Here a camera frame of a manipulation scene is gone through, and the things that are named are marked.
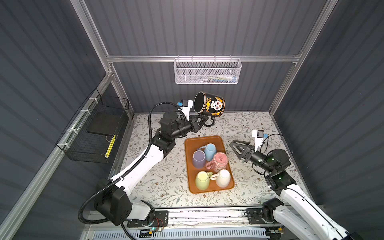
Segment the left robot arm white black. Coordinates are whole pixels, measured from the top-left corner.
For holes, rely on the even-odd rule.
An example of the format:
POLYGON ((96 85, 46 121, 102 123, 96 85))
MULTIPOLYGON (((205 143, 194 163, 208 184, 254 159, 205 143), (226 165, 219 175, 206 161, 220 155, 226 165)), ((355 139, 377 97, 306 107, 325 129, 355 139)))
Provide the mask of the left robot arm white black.
POLYGON ((197 133, 208 119, 208 116, 201 114, 186 119, 176 112, 165 113, 160 120, 160 128, 150 133, 149 146, 144 152, 110 180, 99 183, 94 200, 96 210, 104 216, 100 223, 111 222, 116 226, 126 220, 151 223, 155 208, 145 201, 132 202, 129 199, 132 190, 152 167, 172 151, 176 139, 190 132, 197 133))

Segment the orange plastic tray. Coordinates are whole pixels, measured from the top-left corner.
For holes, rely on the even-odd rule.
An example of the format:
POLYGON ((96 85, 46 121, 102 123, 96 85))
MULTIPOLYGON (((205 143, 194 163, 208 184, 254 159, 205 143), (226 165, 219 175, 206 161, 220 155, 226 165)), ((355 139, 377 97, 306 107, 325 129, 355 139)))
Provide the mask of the orange plastic tray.
POLYGON ((185 141, 188 184, 193 194, 230 190, 235 186, 226 153, 220 136, 191 138, 185 141), (216 153, 212 161, 207 161, 204 147, 214 145, 216 153))

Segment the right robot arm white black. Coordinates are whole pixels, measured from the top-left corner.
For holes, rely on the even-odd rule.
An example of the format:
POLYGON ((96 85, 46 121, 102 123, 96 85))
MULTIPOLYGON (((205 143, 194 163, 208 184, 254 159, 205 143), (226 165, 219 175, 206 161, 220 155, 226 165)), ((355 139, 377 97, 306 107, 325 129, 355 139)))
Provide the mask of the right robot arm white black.
POLYGON ((275 149, 265 155, 249 142, 236 140, 230 147, 238 159, 263 169, 267 185, 278 195, 263 203, 261 216, 266 223, 278 222, 300 240, 362 239, 337 224, 297 185, 286 171, 291 164, 286 151, 275 149))

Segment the light blue mug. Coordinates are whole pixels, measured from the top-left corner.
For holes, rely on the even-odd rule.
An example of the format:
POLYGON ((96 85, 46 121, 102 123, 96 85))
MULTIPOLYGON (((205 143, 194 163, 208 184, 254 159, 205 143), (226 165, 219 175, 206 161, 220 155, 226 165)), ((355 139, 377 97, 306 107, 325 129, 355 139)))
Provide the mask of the light blue mug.
POLYGON ((214 155, 217 153, 216 146, 212 143, 202 146, 199 149, 205 153, 206 161, 208 162, 212 161, 214 155))

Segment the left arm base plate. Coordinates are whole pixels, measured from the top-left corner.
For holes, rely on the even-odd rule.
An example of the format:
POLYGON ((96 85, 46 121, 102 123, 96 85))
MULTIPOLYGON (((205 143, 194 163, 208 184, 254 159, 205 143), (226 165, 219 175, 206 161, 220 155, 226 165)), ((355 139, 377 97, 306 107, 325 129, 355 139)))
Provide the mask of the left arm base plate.
POLYGON ((145 220, 127 220, 128 228, 142 227, 167 227, 169 220, 169 211, 155 210, 145 220))

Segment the black skull pattern mug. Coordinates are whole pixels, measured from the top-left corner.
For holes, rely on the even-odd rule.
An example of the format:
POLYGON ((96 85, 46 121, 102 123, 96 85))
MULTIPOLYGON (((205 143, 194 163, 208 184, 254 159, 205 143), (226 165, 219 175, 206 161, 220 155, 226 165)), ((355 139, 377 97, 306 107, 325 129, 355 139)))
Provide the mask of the black skull pattern mug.
POLYGON ((225 99, 223 97, 206 93, 198 92, 193 101, 193 109, 198 116, 208 116, 205 127, 212 127, 216 118, 219 118, 225 111, 225 99))

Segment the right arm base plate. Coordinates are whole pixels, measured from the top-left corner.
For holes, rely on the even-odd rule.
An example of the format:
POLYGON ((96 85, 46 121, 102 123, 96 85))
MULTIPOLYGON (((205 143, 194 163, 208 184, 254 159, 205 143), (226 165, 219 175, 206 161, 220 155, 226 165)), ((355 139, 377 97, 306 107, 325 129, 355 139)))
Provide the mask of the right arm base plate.
POLYGON ((248 219, 249 224, 281 224, 272 216, 272 212, 261 208, 247 208, 244 216, 248 219))

